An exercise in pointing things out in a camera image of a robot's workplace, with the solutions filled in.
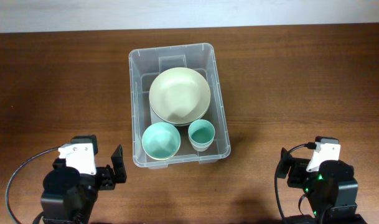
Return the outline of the clear plastic storage container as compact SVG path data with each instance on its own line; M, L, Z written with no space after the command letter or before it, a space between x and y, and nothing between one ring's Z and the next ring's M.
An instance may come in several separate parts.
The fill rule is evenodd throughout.
M129 53L133 162L141 168L216 162L231 145L218 77L215 51L209 43L135 49ZM212 123L214 139L206 150L190 143L188 128L198 119ZM170 123L180 135L180 148L168 159L152 158L143 134L155 123Z

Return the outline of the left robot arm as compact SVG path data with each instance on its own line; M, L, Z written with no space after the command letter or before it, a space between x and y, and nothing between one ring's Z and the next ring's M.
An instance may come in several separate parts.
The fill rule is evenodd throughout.
M40 203L44 223L88 223L98 192L114 190L126 182L123 148L111 155L112 166L97 167L97 138L94 134L75 136L58 147L59 157L43 181Z

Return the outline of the mint green small bowl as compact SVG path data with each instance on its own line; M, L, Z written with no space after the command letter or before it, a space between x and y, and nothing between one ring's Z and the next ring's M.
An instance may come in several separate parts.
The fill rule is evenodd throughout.
M176 154L180 145L178 129L165 122L150 125L142 136L142 147L145 153L154 157L167 157Z

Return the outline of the cream cup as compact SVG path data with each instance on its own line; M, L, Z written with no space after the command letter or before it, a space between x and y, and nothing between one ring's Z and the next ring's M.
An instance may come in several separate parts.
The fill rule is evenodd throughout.
M209 147L211 146L211 144L204 144L204 145L200 145L200 144L192 144L192 147L198 151L198 152L204 152L206 151Z

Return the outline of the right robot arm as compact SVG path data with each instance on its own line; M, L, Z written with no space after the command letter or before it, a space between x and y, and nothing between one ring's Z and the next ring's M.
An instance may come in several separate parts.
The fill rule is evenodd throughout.
M323 136L290 150L282 148L274 174L274 191L283 223L366 224L356 213L358 182L354 168L341 161L339 155L339 140ZM289 187L304 192L297 206L308 199L312 215L284 216L278 193L279 178L286 179Z

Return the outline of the yellow small bowl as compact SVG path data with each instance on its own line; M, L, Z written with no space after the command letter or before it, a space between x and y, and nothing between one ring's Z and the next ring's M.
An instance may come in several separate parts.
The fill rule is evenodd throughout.
M171 155L171 156L167 156L167 157L154 157L154 156L150 156L149 154L147 154L148 157L150 157L151 159L154 159L154 160L157 160L157 161L165 161L165 160L168 160L172 157L175 156L175 154Z

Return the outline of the mint green cup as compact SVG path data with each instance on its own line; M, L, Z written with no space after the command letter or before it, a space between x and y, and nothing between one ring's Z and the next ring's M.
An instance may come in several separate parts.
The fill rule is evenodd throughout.
M205 119L198 119L190 124L188 134L192 142L206 145L214 140L215 128L211 122Z

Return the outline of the cream plate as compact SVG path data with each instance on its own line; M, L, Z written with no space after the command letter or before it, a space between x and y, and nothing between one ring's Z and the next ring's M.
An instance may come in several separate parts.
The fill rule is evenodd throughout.
M174 126L188 126L190 123L194 122L194 121L189 121L188 123L172 123L172 122L169 122L169 121L166 121L166 120L160 118L160 117L154 112L152 106L150 106L149 109L150 109L150 115L151 115L151 124L159 123L159 122L165 122L165 123L172 124L172 125L174 125Z
M149 102L160 118L172 123L188 123L207 112L211 89L199 72L185 67L170 68L152 82Z

